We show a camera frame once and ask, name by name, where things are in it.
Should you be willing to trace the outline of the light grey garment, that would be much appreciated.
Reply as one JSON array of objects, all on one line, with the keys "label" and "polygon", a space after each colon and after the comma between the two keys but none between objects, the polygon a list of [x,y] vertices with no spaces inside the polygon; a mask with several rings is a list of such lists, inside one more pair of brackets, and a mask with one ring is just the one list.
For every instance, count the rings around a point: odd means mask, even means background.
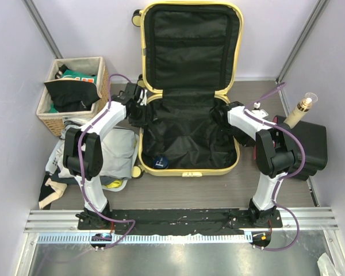
[{"label": "light grey garment", "polygon": [[[63,118],[64,129],[53,149],[45,171],[55,182],[76,185],[76,179],[63,166],[63,151],[66,131],[80,128],[90,119],[82,116]],[[103,165],[100,172],[101,184],[107,188],[120,187],[123,181],[132,177],[134,153],[137,146],[137,135],[134,131],[119,126],[114,127],[101,142]]]}]

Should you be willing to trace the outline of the dark blue round jar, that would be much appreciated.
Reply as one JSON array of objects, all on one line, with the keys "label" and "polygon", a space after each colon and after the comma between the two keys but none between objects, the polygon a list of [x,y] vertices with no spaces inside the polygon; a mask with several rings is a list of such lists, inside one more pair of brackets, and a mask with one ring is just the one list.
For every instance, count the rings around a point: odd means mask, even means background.
[{"label": "dark blue round jar", "polygon": [[153,168],[156,170],[164,170],[169,166],[169,161],[165,156],[157,156],[153,161]]}]

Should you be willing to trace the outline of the yellow hard-shell suitcase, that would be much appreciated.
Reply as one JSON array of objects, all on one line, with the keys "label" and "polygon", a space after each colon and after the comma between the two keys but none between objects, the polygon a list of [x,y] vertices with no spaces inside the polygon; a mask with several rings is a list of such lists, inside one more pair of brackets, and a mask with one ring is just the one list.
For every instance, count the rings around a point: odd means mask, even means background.
[{"label": "yellow hard-shell suitcase", "polygon": [[[230,2],[165,1],[132,14],[140,28],[147,126],[140,128],[135,178],[224,175],[240,159],[239,143],[222,132],[210,111],[229,104],[243,32]],[[153,168],[157,156],[169,166]]]}]

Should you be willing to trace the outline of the yellow-green garment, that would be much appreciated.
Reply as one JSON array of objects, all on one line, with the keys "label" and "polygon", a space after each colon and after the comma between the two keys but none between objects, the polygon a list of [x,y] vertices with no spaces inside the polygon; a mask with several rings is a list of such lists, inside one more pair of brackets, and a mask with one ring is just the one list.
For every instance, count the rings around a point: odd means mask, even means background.
[{"label": "yellow-green garment", "polygon": [[123,184],[123,180],[115,179],[112,183],[107,184],[106,187],[108,189],[116,189],[116,188],[120,187],[122,184]]}]

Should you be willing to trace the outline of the beige cosmetic bottle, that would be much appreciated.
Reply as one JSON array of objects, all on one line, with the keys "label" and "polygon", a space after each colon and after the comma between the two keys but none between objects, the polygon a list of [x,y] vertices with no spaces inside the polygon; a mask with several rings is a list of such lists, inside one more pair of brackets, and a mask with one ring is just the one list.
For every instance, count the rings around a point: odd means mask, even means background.
[{"label": "beige cosmetic bottle", "polygon": [[290,128],[294,128],[317,101],[318,96],[316,94],[306,93],[297,106],[286,117],[284,123]]}]

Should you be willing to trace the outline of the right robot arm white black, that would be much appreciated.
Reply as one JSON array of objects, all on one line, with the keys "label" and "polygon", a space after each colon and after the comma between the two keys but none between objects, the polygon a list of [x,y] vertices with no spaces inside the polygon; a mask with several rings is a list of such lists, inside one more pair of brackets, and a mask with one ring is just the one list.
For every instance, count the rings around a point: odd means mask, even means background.
[{"label": "right robot arm white black", "polygon": [[240,132],[255,142],[255,162],[260,178],[250,199],[248,220],[251,225],[261,227],[279,207],[276,198],[283,180],[303,169],[304,147],[292,134],[290,126],[267,121],[238,102],[213,108],[210,115],[224,132]]}]

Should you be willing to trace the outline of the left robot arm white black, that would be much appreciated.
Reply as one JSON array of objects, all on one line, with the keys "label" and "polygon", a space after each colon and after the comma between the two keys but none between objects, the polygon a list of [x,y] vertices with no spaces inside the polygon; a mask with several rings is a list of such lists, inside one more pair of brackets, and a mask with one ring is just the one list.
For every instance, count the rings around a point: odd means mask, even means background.
[{"label": "left robot arm white black", "polygon": [[123,223],[111,218],[109,201],[102,189],[99,175],[104,163],[102,141],[120,121],[142,118],[146,98],[141,86],[129,82],[119,94],[111,95],[104,108],[89,122],[66,132],[63,166],[80,187],[85,202],[83,213],[98,229],[107,228],[111,222]]}]

